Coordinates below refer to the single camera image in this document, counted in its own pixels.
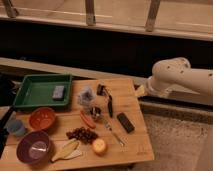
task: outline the green tray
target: green tray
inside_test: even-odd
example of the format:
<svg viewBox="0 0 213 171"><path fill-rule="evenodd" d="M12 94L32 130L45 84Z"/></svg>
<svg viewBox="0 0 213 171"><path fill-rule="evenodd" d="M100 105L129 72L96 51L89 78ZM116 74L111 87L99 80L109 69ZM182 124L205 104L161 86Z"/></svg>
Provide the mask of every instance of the green tray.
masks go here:
<svg viewBox="0 0 213 171"><path fill-rule="evenodd" d="M29 109L41 106L65 107L70 103L72 76L67 74L38 74L24 77L16 95L13 107ZM56 85L65 88L64 99L53 100L52 95Z"/></svg>

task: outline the purple bowl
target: purple bowl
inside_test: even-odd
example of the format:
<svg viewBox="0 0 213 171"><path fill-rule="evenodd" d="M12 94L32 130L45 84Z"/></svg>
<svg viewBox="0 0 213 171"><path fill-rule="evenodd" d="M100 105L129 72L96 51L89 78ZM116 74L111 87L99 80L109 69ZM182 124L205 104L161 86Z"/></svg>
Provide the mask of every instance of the purple bowl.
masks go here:
<svg viewBox="0 0 213 171"><path fill-rule="evenodd" d="M35 131L26 135L17 147L18 159L26 164L35 164L45 158L51 142L47 133Z"/></svg>

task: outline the grape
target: grape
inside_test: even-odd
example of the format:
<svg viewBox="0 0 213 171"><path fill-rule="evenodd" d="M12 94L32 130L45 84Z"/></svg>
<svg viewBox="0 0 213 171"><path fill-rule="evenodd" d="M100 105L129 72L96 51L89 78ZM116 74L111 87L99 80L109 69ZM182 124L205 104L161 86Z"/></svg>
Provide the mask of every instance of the grape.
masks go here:
<svg viewBox="0 0 213 171"><path fill-rule="evenodd" d="M89 128L85 129L84 127L75 128L72 132L67 132L66 135L68 139L76 138L84 144L91 144L96 138L98 138L98 134L91 131Z"/></svg>

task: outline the wooden table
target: wooden table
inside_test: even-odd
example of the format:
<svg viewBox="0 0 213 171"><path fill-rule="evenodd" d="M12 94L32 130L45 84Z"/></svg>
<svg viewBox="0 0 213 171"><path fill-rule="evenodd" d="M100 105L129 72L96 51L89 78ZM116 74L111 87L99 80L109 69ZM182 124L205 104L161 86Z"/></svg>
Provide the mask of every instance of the wooden table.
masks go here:
<svg viewBox="0 0 213 171"><path fill-rule="evenodd" d="M100 157L94 154L91 145L80 144L83 156L72 160L60 160L50 163L48 159L36 165L21 163L16 157L16 148L21 138L9 136L2 158L0 159L1 170L65 170L88 167L109 166L118 164L130 164L154 159L146 125L137 98L134 96L134 86L131 79L103 79L73 81L70 109L67 111L57 110L57 120L47 133L53 142L53 148L49 157L67 142L66 132L77 127L86 127L79 116L81 106L77 104L77 94L84 86L90 86L94 92L98 84L106 85L113 97L114 117L110 118L106 105L106 99L102 96L95 98L95 104L102 109L102 114L112 125L113 130L125 142L122 147L104 125L96 124L95 132L108 144L107 153ZM127 134L116 118L116 114L125 112L135 126L132 134ZM29 113L18 112L17 118L24 121L29 131L33 131L28 123Z"/></svg>

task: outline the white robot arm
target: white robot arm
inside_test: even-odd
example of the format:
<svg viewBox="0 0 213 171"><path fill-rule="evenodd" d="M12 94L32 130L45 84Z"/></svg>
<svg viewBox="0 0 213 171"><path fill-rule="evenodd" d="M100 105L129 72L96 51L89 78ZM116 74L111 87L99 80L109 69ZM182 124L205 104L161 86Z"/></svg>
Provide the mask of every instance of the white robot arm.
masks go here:
<svg viewBox="0 0 213 171"><path fill-rule="evenodd" d="M213 70L192 69L186 58L162 60L154 64L145 91L150 95L168 96L168 88L178 84L195 92L213 95Z"/></svg>

